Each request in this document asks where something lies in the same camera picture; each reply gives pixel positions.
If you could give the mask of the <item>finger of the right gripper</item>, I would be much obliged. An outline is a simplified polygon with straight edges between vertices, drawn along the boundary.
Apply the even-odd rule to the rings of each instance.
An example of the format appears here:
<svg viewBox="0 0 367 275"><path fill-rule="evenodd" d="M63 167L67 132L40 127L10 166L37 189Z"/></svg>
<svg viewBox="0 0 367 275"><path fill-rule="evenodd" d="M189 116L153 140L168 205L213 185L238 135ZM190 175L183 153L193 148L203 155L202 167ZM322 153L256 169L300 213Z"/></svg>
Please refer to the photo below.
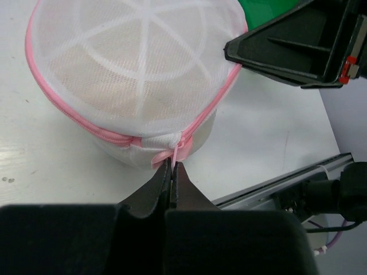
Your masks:
<svg viewBox="0 0 367 275"><path fill-rule="evenodd" d="M341 87L353 30L353 1L301 1L288 12L227 42L225 58L275 81L319 89Z"/></svg>

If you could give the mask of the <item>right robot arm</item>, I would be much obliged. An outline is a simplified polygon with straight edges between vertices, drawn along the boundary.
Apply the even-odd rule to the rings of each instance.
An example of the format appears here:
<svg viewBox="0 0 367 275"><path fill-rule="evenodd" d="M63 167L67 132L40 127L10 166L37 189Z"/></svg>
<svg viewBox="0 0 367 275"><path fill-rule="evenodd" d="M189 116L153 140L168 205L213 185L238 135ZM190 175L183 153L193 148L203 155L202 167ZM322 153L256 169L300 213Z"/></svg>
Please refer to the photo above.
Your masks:
<svg viewBox="0 0 367 275"><path fill-rule="evenodd" d="M340 88L366 77L366 2L299 1L290 10L229 41L225 58L303 89ZM366 221L366 164L348 165L338 180L306 182L277 194L295 214L340 214L336 235Z"/></svg>

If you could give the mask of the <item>white mesh laundry bag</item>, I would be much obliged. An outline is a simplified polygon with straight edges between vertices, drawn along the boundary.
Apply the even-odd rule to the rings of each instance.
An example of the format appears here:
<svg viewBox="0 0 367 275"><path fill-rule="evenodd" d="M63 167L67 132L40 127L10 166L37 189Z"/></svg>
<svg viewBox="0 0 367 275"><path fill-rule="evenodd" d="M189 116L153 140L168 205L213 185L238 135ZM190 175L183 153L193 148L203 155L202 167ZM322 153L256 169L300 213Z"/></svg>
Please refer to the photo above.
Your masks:
<svg viewBox="0 0 367 275"><path fill-rule="evenodd" d="M207 140L248 30L238 1L38 1L25 54L48 100L135 167L185 160Z"/></svg>

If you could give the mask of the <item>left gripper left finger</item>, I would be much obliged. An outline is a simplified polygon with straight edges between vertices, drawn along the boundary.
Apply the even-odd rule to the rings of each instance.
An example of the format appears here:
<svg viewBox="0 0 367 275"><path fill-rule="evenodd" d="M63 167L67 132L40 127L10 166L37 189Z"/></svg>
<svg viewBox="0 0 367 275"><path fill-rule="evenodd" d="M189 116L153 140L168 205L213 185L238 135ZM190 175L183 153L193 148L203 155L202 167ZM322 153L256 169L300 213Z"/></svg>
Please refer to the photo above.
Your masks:
<svg viewBox="0 0 367 275"><path fill-rule="evenodd" d="M162 274L171 161L116 204L1 208L2 274Z"/></svg>

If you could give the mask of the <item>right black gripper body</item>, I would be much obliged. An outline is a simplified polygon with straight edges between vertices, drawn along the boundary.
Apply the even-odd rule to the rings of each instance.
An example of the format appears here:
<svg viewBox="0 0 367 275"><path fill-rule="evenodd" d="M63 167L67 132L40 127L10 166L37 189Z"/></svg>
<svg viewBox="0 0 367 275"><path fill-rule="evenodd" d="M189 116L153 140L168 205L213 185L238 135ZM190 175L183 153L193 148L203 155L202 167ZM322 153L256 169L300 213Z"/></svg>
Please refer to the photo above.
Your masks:
<svg viewBox="0 0 367 275"><path fill-rule="evenodd" d="M341 71L341 84L359 77L366 78L366 1L353 1L351 13L353 30L347 32L349 39L345 62Z"/></svg>

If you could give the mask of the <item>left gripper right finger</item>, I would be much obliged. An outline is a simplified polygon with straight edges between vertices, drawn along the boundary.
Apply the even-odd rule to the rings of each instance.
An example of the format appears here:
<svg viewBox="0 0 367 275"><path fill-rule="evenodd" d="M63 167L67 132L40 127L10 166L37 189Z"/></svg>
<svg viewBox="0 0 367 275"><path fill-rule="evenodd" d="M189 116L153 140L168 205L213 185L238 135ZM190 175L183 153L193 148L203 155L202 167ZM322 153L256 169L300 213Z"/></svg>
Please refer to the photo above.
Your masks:
<svg viewBox="0 0 367 275"><path fill-rule="evenodd" d="M165 212L166 274L318 274L301 223L289 213L220 210L189 179L173 171Z"/></svg>

